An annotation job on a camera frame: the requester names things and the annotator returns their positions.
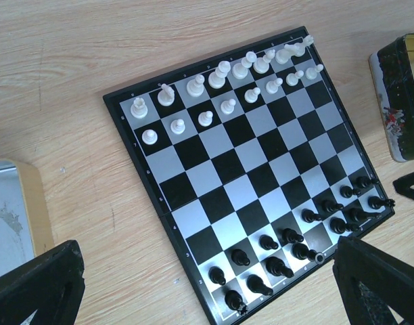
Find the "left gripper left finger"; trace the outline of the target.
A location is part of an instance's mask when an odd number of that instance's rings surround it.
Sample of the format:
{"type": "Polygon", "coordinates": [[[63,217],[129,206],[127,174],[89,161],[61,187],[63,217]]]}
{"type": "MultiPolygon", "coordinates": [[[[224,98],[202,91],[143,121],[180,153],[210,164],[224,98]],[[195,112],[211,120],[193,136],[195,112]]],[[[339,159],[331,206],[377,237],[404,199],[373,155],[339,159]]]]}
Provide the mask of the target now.
{"type": "Polygon", "coordinates": [[[67,240],[0,277],[0,324],[73,324],[85,291],[85,265],[67,240]]]}

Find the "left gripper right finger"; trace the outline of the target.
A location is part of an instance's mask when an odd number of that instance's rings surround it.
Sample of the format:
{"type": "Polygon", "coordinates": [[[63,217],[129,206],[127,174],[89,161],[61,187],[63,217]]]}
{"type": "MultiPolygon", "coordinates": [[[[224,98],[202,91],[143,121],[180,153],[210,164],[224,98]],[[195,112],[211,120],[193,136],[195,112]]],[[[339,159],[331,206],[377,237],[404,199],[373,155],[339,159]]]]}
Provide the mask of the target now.
{"type": "Polygon", "coordinates": [[[351,324],[414,324],[414,267],[363,242],[341,236],[333,274],[351,324]]]}

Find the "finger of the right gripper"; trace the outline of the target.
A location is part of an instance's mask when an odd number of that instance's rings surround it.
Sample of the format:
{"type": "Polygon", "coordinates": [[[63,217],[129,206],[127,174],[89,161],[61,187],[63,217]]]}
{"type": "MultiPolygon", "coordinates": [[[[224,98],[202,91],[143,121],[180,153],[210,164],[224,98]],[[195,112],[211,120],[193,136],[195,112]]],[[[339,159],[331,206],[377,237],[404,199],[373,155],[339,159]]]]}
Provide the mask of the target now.
{"type": "Polygon", "coordinates": [[[414,172],[399,177],[393,181],[393,186],[397,194],[414,201],[414,172]]]}

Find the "silver gold tin lid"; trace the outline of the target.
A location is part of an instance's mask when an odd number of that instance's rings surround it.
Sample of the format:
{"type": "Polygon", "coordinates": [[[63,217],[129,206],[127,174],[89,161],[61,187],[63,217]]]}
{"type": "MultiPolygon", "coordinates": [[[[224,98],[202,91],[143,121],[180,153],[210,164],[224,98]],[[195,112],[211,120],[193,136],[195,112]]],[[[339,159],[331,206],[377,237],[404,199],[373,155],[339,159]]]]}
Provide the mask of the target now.
{"type": "Polygon", "coordinates": [[[54,246],[39,170],[0,159],[0,276],[54,246]]]}

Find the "tall black king piece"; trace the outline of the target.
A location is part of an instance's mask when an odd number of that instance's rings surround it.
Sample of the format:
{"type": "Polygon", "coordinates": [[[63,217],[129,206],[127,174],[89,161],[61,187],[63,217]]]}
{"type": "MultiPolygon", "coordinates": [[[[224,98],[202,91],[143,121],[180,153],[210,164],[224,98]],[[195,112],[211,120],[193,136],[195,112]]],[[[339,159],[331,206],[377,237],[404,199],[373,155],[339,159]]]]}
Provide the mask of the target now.
{"type": "Polygon", "coordinates": [[[321,252],[309,249],[307,245],[303,243],[295,243],[292,245],[292,255],[299,260],[309,260],[320,265],[325,261],[325,256],[321,252]]]}

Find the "black bishop piece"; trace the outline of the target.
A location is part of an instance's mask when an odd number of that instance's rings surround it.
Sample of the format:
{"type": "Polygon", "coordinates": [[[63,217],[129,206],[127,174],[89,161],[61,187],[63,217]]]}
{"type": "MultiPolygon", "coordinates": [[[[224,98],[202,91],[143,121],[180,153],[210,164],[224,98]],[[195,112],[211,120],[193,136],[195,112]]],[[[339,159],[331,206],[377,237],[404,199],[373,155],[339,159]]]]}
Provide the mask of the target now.
{"type": "Polygon", "coordinates": [[[288,268],[282,259],[269,257],[266,261],[266,269],[273,276],[285,276],[286,278],[294,277],[293,271],[288,268]]]}

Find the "black chess piece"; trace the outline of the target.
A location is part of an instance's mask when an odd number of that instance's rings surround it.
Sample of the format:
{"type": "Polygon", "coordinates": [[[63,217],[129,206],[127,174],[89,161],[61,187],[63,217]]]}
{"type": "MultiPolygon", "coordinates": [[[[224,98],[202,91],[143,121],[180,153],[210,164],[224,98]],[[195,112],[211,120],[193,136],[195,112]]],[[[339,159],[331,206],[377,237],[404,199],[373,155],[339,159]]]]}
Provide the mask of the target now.
{"type": "Polygon", "coordinates": [[[251,261],[245,251],[237,248],[231,252],[231,259],[237,266],[249,266],[251,261]]]}
{"type": "Polygon", "coordinates": [[[270,250],[277,250],[279,248],[279,244],[274,241],[274,239],[268,235],[262,235],[259,239],[259,245],[266,251],[270,250]]]}

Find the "black knight piece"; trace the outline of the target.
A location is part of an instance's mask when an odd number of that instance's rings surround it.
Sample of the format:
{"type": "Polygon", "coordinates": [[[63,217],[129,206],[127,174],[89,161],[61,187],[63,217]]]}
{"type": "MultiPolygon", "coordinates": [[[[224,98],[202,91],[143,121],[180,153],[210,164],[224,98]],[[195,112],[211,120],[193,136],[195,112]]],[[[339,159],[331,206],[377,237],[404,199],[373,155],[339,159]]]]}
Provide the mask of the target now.
{"type": "Polygon", "coordinates": [[[248,289],[253,293],[262,294],[264,296],[272,296],[273,289],[268,287],[263,279],[255,274],[252,274],[248,277],[246,281],[248,289]]]}

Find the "gold tin with black pieces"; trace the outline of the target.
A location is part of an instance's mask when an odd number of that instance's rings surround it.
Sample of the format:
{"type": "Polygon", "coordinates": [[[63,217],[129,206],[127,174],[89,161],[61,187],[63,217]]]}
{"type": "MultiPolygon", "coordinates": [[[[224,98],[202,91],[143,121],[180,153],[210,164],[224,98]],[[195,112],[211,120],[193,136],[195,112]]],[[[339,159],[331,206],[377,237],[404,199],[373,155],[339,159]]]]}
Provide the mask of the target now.
{"type": "Polygon", "coordinates": [[[391,156],[414,160],[414,33],[371,54],[369,66],[391,156]]]}

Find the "black rook piece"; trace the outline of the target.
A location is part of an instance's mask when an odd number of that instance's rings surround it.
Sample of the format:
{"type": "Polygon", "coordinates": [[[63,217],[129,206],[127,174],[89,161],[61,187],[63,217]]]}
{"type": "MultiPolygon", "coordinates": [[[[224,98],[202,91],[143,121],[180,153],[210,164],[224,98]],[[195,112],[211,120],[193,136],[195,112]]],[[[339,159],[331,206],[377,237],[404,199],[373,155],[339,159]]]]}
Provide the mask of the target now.
{"type": "Polygon", "coordinates": [[[248,311],[242,296],[236,290],[227,291],[225,295],[225,303],[229,309],[236,311],[241,316],[248,311]]]}

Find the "black silver chess board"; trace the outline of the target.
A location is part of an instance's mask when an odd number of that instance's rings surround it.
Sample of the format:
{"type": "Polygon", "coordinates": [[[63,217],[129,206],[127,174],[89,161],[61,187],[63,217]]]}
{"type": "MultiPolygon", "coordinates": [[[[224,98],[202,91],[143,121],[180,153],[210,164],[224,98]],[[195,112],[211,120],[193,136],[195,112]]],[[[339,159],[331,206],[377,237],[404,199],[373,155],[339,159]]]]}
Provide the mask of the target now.
{"type": "Polygon", "coordinates": [[[234,66],[248,52],[262,57],[303,42],[301,26],[106,94],[104,102],[152,204],[211,324],[239,324],[332,259],[341,236],[362,237],[394,214],[382,184],[326,71],[268,93],[267,83],[321,63],[314,45],[266,73],[228,74],[219,89],[205,85],[191,97],[187,84],[207,79],[220,62],[234,66]],[[145,100],[148,114],[131,105],[145,100]],[[141,134],[153,129],[154,145],[141,134]],[[299,260],[281,237],[291,228],[325,261],[299,260]],[[279,244],[266,251],[262,235],[279,244]],[[237,266],[233,249],[251,263],[237,266]],[[269,257],[294,277],[273,276],[269,257]],[[226,284],[210,281],[217,266],[226,284]],[[255,274],[272,296],[251,292],[255,274]],[[225,295],[236,290],[247,305],[239,315],[225,295]]]}

